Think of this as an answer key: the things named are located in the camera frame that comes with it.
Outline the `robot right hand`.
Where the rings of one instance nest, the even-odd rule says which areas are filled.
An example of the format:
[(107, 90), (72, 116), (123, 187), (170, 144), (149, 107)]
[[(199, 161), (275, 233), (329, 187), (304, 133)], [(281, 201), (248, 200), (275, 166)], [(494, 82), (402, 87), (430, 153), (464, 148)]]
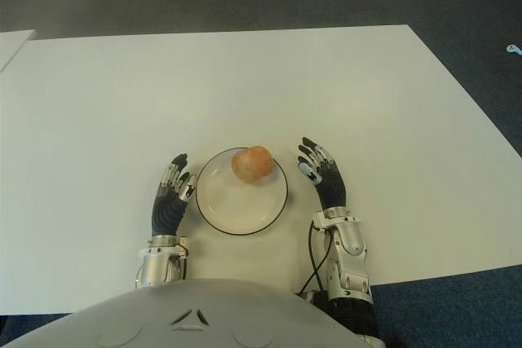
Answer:
[(316, 189), (323, 210), (347, 207), (343, 177), (334, 158), (320, 144), (302, 137), (298, 168)]

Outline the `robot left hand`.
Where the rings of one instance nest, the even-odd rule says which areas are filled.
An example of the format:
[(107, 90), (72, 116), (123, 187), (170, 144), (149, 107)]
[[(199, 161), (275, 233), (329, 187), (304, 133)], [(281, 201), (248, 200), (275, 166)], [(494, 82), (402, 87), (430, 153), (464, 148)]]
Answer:
[(185, 169), (186, 153), (176, 156), (166, 167), (152, 209), (152, 236), (175, 236), (197, 189), (197, 176)]

